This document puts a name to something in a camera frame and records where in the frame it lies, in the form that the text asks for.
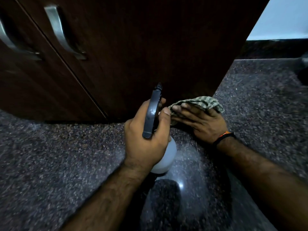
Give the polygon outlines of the dark brown cabinet door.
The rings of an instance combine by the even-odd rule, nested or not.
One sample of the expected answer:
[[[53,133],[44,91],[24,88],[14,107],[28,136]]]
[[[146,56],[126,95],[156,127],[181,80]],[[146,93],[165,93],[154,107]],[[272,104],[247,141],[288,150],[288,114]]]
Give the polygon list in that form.
[[[102,110],[17,0],[0,0],[41,61],[15,53],[0,40],[0,109],[16,117],[50,122],[106,121]]]
[[[213,96],[269,0],[17,0],[111,121],[133,117],[160,82],[167,105]],[[87,60],[57,41],[58,5]]]

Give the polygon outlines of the person's right hand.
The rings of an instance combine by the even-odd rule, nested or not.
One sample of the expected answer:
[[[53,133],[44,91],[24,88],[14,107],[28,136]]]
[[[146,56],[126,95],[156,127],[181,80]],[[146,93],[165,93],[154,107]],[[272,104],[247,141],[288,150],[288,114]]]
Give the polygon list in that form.
[[[216,112],[215,109],[209,109],[205,113],[207,120],[204,124],[199,125],[197,129],[193,128],[193,132],[198,139],[213,144],[219,136],[228,131],[228,128],[222,115]]]

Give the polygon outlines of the person's left hand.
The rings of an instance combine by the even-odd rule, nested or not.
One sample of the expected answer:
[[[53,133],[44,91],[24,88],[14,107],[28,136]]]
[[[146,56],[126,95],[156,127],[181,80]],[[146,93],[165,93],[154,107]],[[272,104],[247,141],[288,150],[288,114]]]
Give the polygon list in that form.
[[[149,101],[144,101],[135,116],[124,124],[126,152],[124,163],[146,174],[163,158],[169,143],[159,142],[155,138],[155,133],[150,139],[142,137]]]

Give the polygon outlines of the white spray bottle black trigger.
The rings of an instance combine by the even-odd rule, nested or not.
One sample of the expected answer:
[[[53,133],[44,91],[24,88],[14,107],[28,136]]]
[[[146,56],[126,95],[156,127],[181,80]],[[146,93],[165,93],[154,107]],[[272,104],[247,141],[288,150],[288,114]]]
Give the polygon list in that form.
[[[161,105],[161,93],[162,85],[159,82],[154,90],[149,101],[147,112],[145,115],[144,129],[142,137],[150,139],[159,125],[159,112]],[[171,141],[168,143],[163,158],[152,168],[153,174],[165,174],[172,166],[177,153],[177,146],[175,140],[171,137]]]

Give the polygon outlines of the green checkered cleaning cloth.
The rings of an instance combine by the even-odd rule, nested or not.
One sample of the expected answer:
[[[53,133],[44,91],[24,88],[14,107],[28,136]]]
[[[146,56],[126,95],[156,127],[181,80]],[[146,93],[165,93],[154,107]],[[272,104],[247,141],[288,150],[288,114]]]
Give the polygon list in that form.
[[[176,106],[176,105],[181,106],[183,103],[189,104],[190,106],[195,106],[195,107],[197,107],[198,109],[200,109],[204,112],[206,112],[209,109],[215,109],[216,112],[218,112],[218,113],[223,113],[225,111],[225,109],[218,102],[217,99],[210,97],[210,96],[199,96],[199,97],[192,98],[192,99],[180,100],[180,101],[177,101],[177,102],[173,103],[172,105],[170,105],[169,109],[171,110],[171,116],[172,117],[178,117],[178,118],[181,118],[183,120],[188,120],[181,113],[175,112],[173,110],[173,106]]]

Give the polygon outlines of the person's left forearm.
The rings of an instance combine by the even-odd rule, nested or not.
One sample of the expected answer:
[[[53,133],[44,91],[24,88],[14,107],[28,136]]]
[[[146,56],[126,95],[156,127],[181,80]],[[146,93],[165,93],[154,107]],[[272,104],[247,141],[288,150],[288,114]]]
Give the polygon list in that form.
[[[60,231],[116,231],[152,166],[125,160]]]

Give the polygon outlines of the person's right forearm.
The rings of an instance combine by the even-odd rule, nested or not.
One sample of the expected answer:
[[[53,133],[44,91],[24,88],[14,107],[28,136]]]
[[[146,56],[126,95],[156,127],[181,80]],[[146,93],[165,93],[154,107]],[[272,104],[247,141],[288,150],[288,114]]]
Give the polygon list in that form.
[[[308,231],[308,185],[297,176],[228,137],[217,145],[229,167],[278,231]]]

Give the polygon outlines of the black and orange wristband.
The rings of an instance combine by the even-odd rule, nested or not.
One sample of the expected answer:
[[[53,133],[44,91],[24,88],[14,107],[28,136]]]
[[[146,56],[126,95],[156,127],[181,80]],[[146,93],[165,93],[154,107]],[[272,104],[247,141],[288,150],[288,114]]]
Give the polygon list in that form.
[[[217,145],[224,139],[228,138],[228,137],[232,137],[234,139],[237,139],[235,134],[233,132],[229,132],[226,131],[224,134],[222,134],[221,136],[219,136],[212,144],[213,148],[217,148]]]

